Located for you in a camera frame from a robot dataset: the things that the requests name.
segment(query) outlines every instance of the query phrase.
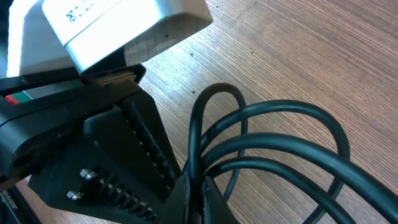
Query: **wood grain surface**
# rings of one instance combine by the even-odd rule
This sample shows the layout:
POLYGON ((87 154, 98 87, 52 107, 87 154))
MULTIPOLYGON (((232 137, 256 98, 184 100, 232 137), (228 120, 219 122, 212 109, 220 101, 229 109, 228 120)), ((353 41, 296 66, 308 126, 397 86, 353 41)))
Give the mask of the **wood grain surface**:
MULTIPOLYGON (((329 111, 344 127, 352 161, 398 193, 398 2, 396 0, 207 0, 214 23, 144 63, 141 86, 158 106, 182 165, 193 103, 212 83, 236 85, 248 104, 302 100, 329 111)), ((203 130, 237 108, 228 94, 206 107, 203 130)), ((333 151, 318 121, 292 113, 250 119, 250 132, 287 133, 333 151)), ((226 130, 211 145, 239 134, 226 130)), ((246 153, 284 162, 324 189, 332 176, 283 152, 246 153)), ((229 174, 216 181, 225 188, 229 174)), ((18 184, 43 223, 102 223, 46 207, 18 184)), ((387 223, 349 187, 337 201, 357 223, 387 223)), ((272 174, 242 170, 228 202, 241 223, 301 223, 316 207, 272 174)), ((325 215, 320 223, 334 223, 325 215)))

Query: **black cable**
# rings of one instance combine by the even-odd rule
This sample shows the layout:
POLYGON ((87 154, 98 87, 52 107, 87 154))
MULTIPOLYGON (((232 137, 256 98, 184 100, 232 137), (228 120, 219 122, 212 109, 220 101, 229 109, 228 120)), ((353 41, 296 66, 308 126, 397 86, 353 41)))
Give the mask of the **black cable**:
MULTIPOLYGON (((295 100, 266 101, 262 103, 249 105, 245 108, 236 110, 226 115, 225 117, 221 118, 215 124, 213 124, 204 133, 201 140, 201 145, 202 147, 207 147, 212 142, 212 140, 214 140, 214 138, 217 137, 217 135, 219 135, 223 130, 236 124, 241 119, 250 118, 252 116, 260 114, 282 112, 282 111, 305 114, 307 116, 311 116, 317 119, 319 122, 324 124, 329 129, 329 131, 331 132, 332 136, 336 141, 336 146, 339 156, 341 156, 341 158, 349 160, 348 139, 339 122, 322 108, 319 108, 310 103, 304 103, 295 100)), ((342 188, 343 188, 342 181, 334 178, 333 182, 331 183, 328 189, 328 193, 331 195, 332 198, 336 199, 337 195, 340 193, 342 188)), ((325 211, 322 208, 317 207, 304 223, 306 224, 316 223, 322 218, 324 214, 325 211)))
POLYGON ((326 210, 326 212, 337 223, 355 223, 346 210, 344 210, 343 207, 335 201, 335 199, 319 187, 319 185, 314 183, 314 181, 310 180, 295 169, 272 159, 248 156, 228 159, 208 169, 203 176, 215 178, 218 175, 233 169, 259 169, 276 174, 310 196, 319 204, 319 206, 326 210))
POLYGON ((208 151, 202 158, 204 169, 232 152, 266 148, 288 152, 306 159, 342 180, 362 196, 384 218, 398 223, 398 196, 366 171, 313 142, 294 136, 275 133, 251 133, 225 140, 208 151))
MULTIPOLYGON (((192 182, 193 187, 200 187, 200 177, 201 177, 201 168, 200 168, 200 158, 202 152, 208 146, 201 146, 201 128, 203 123, 203 114, 205 112, 205 107, 209 99, 221 92, 227 92, 232 94, 236 101, 238 102, 238 106, 243 108, 246 106, 244 101, 244 97, 242 93, 235 87, 227 83, 217 83, 211 85, 204 89, 195 104, 193 105, 192 114, 191 114, 191 121, 190 121, 190 129, 189 129, 189 140, 188 140, 188 161, 185 164, 183 171, 188 171, 188 175, 190 177, 190 181, 192 182)), ((241 120, 241 134, 246 134, 248 132, 248 120, 242 119, 241 120)), ((238 157, 242 157, 244 155, 244 150, 238 152, 238 157)), ((228 200, 229 196, 231 195, 235 183, 238 179, 239 170, 234 170, 231 178, 228 182, 227 188, 224 193, 224 199, 228 200)))

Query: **black wire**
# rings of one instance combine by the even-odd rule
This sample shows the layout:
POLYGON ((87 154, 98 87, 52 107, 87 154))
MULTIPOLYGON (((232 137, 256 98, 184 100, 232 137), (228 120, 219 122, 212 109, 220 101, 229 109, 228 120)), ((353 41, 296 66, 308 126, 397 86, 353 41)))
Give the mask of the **black wire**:
MULTIPOLYGON (((201 186, 200 177, 202 170, 200 168, 200 158, 201 154, 208 146, 208 145, 205 147, 201 146, 201 141, 200 141, 203 114, 209 99, 213 95, 221 92, 227 92, 232 94, 235 97, 236 101, 238 102, 238 106, 240 108, 246 106, 242 93, 235 86, 232 86, 227 83, 217 83, 211 85, 200 93, 192 109, 190 129, 189 129, 189 140, 188 140, 188 161, 185 163, 185 167, 183 169, 183 171, 188 171, 190 181, 192 182, 191 186, 193 186, 194 188, 201 186)), ((248 132, 248 120, 242 119, 241 122, 242 122, 241 134, 246 134, 248 132)), ((238 157, 242 157, 243 155, 244 155, 244 150, 238 152, 238 157)), ((229 199, 229 196, 231 195, 235 183, 238 179, 238 175, 239 175, 239 170, 234 170, 224 193, 225 200, 229 199)))
MULTIPOLYGON (((207 132, 204 133, 201 140, 201 145, 202 147, 207 147, 210 144, 210 142, 212 142, 212 140, 214 140, 214 138, 217 137, 217 135, 219 135, 219 133, 229 128, 230 126, 236 124, 241 119, 250 118, 252 116, 260 114, 281 112, 281 111, 305 114, 320 121, 329 129, 332 136, 334 137, 339 156, 341 156, 341 158, 349 160, 348 139, 339 122, 325 110, 315 105, 311 105, 310 103, 304 103, 295 100, 266 101, 262 103, 249 105, 245 108, 236 110, 226 115, 225 117, 221 118, 215 124, 213 124, 207 130, 207 132)), ((336 199, 337 195, 340 193, 342 188, 343 188, 342 181, 334 178, 333 182, 331 183, 328 189, 328 193, 331 195, 332 198, 336 199)), ((306 224, 316 223, 322 218, 324 214, 325 211, 322 208, 317 207, 304 223, 306 224)))
POLYGON ((362 196, 384 218, 398 223, 398 196, 380 181, 347 159, 313 142, 275 133, 251 133, 225 140, 202 158, 204 169, 223 156, 242 149, 266 148, 306 159, 342 180, 362 196))
POLYGON ((343 207, 335 201, 335 199, 319 187, 319 185, 314 183, 314 181, 310 180, 295 169, 281 162, 273 161, 272 159, 248 156, 228 159, 208 169, 203 176, 215 178, 218 175, 233 169, 259 169, 276 174, 310 196, 319 204, 319 206, 326 210, 326 212, 337 223, 355 223, 346 210, 344 210, 343 207))

